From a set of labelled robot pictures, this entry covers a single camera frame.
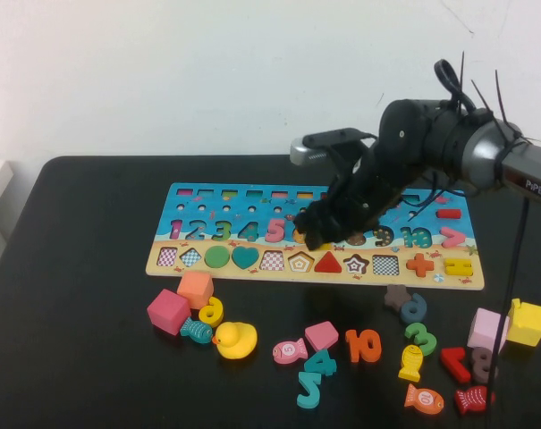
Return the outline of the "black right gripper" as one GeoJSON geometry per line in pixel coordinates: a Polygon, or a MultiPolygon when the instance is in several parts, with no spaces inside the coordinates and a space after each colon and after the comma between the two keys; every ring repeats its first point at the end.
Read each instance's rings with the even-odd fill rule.
{"type": "Polygon", "coordinates": [[[338,172],[325,203],[311,203],[294,219],[309,250],[372,229],[413,181],[413,165],[381,141],[337,144],[328,154],[338,172]]]}

